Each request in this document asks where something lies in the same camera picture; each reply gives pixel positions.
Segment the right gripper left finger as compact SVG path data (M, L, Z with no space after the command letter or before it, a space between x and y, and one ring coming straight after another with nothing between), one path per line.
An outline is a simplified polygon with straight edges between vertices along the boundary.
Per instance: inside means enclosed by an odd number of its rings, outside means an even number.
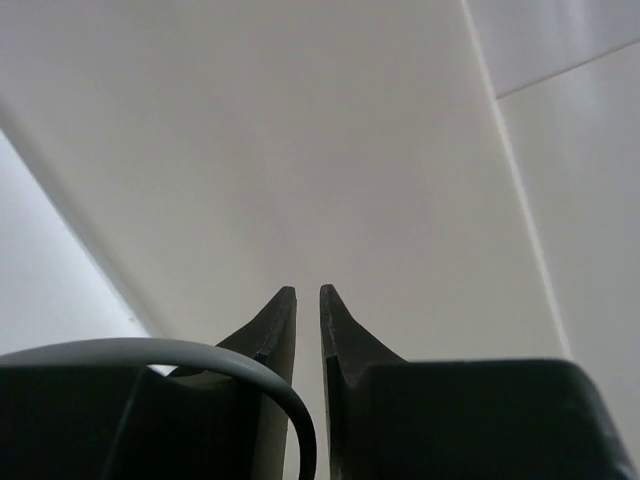
M280 479L288 418L258 389L195 367L96 362L98 341L1 359L5 479Z

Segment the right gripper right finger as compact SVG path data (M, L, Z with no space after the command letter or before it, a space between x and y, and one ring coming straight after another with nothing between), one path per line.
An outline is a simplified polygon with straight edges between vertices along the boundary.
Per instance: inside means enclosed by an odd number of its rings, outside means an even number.
M319 294L334 479L635 479L603 398L560 359L410 362Z

